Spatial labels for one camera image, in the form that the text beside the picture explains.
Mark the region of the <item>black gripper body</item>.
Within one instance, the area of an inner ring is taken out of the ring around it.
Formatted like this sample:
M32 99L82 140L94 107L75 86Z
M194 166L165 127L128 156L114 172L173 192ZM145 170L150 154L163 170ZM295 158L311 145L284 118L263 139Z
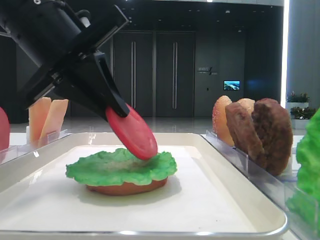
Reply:
M38 66L18 96L29 108L62 78L56 66L90 65L89 55L128 23L116 5L86 26L64 0L3 0L0 25Z

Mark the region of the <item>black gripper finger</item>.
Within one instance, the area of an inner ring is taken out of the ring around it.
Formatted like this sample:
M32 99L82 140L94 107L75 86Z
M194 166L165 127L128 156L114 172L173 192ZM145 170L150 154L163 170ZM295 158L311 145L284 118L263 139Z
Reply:
M106 62L103 52L91 53L88 62L90 63L89 75L92 77L90 85L93 88L93 96L102 105L103 111L110 107L114 112L125 118L129 115L129 108L117 89L113 76Z
M98 98L94 96L90 69L90 65L56 66L54 70L61 76L61 80L54 83L53 92L59 97L83 106L106 121L106 110L103 111Z

